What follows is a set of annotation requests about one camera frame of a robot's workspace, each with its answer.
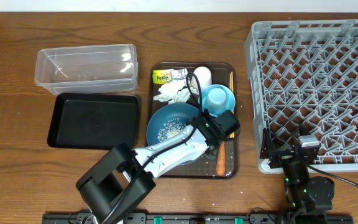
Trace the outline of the orange carrot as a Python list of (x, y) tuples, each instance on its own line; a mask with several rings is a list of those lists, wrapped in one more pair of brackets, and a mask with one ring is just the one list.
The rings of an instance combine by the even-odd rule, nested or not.
[(216, 173), (219, 176), (223, 176), (226, 171), (226, 147), (222, 142), (219, 147), (218, 156), (216, 160)]

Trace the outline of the light blue cup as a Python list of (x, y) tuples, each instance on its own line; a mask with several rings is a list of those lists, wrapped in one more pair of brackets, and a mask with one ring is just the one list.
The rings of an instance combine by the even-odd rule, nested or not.
[(213, 88), (206, 97), (206, 107), (210, 113), (218, 114), (226, 106), (226, 92), (221, 88)]

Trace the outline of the light blue small bowl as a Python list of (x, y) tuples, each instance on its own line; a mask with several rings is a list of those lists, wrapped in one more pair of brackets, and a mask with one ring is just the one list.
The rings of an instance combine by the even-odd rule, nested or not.
[[(209, 110), (206, 107), (206, 97), (209, 93), (209, 91), (213, 88), (221, 88), (226, 92), (226, 106), (225, 108), (218, 114), (213, 114), (210, 113)], [(224, 85), (219, 85), (219, 84), (213, 84), (210, 86), (207, 86), (202, 92), (201, 92), (202, 98), (198, 98), (197, 102), (199, 103), (200, 101), (202, 101), (202, 106), (203, 106), (203, 110), (207, 109), (208, 113), (211, 114), (212, 116), (219, 116), (221, 113), (223, 113), (226, 110), (230, 110), (230, 111), (234, 111), (235, 105), (236, 105), (236, 99), (235, 96), (233, 95), (233, 93), (231, 92), (231, 90), (224, 86)]]

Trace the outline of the pile of white rice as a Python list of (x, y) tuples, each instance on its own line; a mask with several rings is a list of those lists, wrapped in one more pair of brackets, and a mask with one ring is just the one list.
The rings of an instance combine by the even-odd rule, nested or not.
[(165, 141), (174, 137), (185, 128), (186, 123), (179, 118), (173, 118), (163, 123), (163, 126), (158, 130), (157, 139), (159, 142)]

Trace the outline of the pink white cup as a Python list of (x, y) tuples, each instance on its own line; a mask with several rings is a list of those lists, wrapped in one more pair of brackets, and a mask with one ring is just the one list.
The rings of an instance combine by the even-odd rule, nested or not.
[[(198, 67), (193, 72), (197, 77), (201, 90), (204, 90), (207, 86), (212, 84), (212, 74), (211, 70), (207, 67)], [(191, 78), (191, 86), (195, 89), (195, 93), (198, 94), (198, 84), (194, 77)]]

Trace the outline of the dark blue plate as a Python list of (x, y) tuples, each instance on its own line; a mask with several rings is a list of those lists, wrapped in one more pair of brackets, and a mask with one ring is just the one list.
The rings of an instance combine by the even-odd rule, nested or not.
[[(172, 103), (163, 106), (162, 108), (157, 110), (149, 120), (146, 131), (147, 144), (149, 146), (153, 146), (155, 144), (161, 143), (157, 139), (157, 133), (158, 130), (163, 126), (163, 123), (173, 118), (179, 118), (181, 121), (184, 121), (187, 126), (187, 122), (192, 117), (197, 117), (198, 113), (199, 109), (197, 107), (189, 105), (187, 103)], [(174, 145), (177, 142), (181, 142), (181, 140), (171, 141), (170, 139), (171, 138), (162, 142), (166, 142), (169, 140), (168, 146)]]

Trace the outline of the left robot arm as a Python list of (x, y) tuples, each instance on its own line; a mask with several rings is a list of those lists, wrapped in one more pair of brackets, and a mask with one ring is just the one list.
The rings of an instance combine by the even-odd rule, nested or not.
[(218, 147), (238, 127), (229, 110), (217, 117), (204, 112), (177, 135), (153, 146), (112, 148), (79, 179), (76, 188), (98, 223), (117, 223), (152, 191), (157, 178)]

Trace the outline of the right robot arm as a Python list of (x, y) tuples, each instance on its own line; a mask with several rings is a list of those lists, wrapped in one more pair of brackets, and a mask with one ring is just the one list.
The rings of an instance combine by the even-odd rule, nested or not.
[(300, 125), (299, 136), (291, 149), (276, 149), (270, 133), (264, 129), (260, 158), (270, 168), (281, 168), (285, 175), (284, 189), (293, 208), (274, 219), (275, 223), (327, 223), (326, 212), (333, 207), (334, 182), (327, 177), (311, 177), (308, 166), (317, 158), (318, 138)]

